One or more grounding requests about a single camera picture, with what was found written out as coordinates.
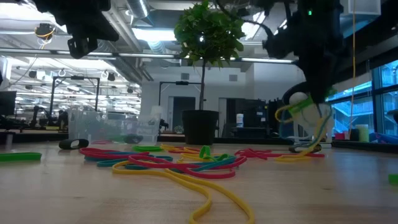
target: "table surface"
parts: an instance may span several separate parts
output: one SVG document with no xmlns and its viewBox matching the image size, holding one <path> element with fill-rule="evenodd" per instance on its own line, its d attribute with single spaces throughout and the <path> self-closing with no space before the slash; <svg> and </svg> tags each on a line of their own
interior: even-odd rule
<svg viewBox="0 0 398 224">
<path fill-rule="evenodd" d="M 233 154 L 245 147 L 287 150 L 237 144 L 212 148 Z M 186 224 L 206 200 L 163 177 L 112 174 L 109 167 L 85 162 L 78 151 L 61 151 L 57 143 L 14 144 L 13 151 L 43 156 L 41 162 L 0 163 L 2 224 Z M 387 181 L 388 174 L 398 173 L 398 156 L 347 149 L 323 152 L 324 159 L 291 164 L 249 159 L 235 177 L 213 181 L 252 206 L 256 223 L 398 223 L 398 187 Z M 246 222 L 230 199 L 214 190 L 211 194 L 212 208 L 199 223 Z"/>
</svg>

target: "potted plant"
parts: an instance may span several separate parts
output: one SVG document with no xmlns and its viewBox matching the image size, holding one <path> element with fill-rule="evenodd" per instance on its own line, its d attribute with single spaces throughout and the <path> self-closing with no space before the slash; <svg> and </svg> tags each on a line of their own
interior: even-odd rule
<svg viewBox="0 0 398 224">
<path fill-rule="evenodd" d="M 187 144 L 212 144 L 218 119 L 217 111 L 203 110 L 206 64 L 223 67 L 221 59 L 229 64 L 231 57 L 238 58 L 235 50 L 243 51 L 238 40 L 244 37 L 243 20 L 233 19 L 219 11 L 209 9 L 208 0 L 184 10 L 174 34 L 182 46 L 181 58 L 189 57 L 188 65 L 203 60 L 199 110 L 183 111 L 182 121 Z"/>
</svg>

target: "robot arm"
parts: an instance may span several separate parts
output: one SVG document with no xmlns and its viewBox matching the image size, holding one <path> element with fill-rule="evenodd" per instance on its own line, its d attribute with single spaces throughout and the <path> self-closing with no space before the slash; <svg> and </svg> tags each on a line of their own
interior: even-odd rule
<svg viewBox="0 0 398 224">
<path fill-rule="evenodd" d="M 216 2 L 224 13 L 234 18 L 223 8 L 220 0 Z M 297 85 L 292 91 L 309 92 L 315 103 L 323 103 L 340 58 L 349 56 L 340 34 L 343 7 L 339 0 L 298 0 L 298 10 L 291 14 L 287 0 L 257 0 L 254 4 L 267 14 L 275 2 L 285 4 L 286 29 L 279 29 L 279 33 L 274 35 L 264 24 L 245 22 L 255 23 L 266 31 L 267 40 L 262 41 L 262 46 L 270 57 L 284 58 L 290 53 L 298 57 L 294 64 L 303 71 L 307 82 Z M 285 94 L 285 103 L 289 102 L 292 91 Z"/>
</svg>

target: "tree trunk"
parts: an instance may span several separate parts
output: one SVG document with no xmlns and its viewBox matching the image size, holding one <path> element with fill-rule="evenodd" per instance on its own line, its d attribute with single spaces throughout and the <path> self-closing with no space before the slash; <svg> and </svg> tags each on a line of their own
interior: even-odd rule
<svg viewBox="0 0 398 224">
<path fill-rule="evenodd" d="M 203 110 L 203 100 L 205 96 L 205 72 L 206 72 L 206 60 L 203 59 L 203 65 L 201 66 L 199 110 Z"/>
</svg>

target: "black tape roll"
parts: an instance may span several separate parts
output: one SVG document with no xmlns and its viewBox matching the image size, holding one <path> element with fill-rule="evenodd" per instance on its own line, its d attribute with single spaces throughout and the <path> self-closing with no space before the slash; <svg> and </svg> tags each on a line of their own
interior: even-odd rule
<svg viewBox="0 0 398 224">
<path fill-rule="evenodd" d="M 75 141 L 79 141 L 77 146 L 72 147 L 72 143 Z M 66 150 L 72 150 L 72 149 L 80 149 L 83 147 L 87 147 L 89 145 L 89 142 L 87 139 L 66 139 L 60 141 L 59 147 L 61 149 L 66 149 Z"/>
</svg>

